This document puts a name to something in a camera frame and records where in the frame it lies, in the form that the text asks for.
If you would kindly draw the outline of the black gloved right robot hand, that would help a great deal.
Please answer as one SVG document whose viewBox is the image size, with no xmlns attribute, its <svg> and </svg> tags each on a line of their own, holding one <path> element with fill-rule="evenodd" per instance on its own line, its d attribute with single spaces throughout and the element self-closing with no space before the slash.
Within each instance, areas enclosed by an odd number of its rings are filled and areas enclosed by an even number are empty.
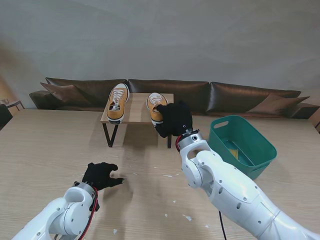
<svg viewBox="0 0 320 240">
<path fill-rule="evenodd" d="M 158 105 L 156 109 L 162 115 L 162 123 L 157 124 L 155 129 L 162 138 L 169 135 L 178 137 L 193 129 L 192 113 L 185 102 Z"/>
</svg>

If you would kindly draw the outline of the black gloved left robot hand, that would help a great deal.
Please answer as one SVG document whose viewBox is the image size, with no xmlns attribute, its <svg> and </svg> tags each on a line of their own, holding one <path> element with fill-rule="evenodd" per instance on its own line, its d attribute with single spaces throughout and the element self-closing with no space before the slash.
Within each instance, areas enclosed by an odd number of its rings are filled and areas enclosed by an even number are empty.
<svg viewBox="0 0 320 240">
<path fill-rule="evenodd" d="M 123 183 L 123 178 L 112 178 L 111 172 L 117 171 L 118 166 L 113 163 L 89 163 L 82 178 L 82 182 L 86 183 L 97 191 L 105 188 L 112 188 Z"/>
</svg>

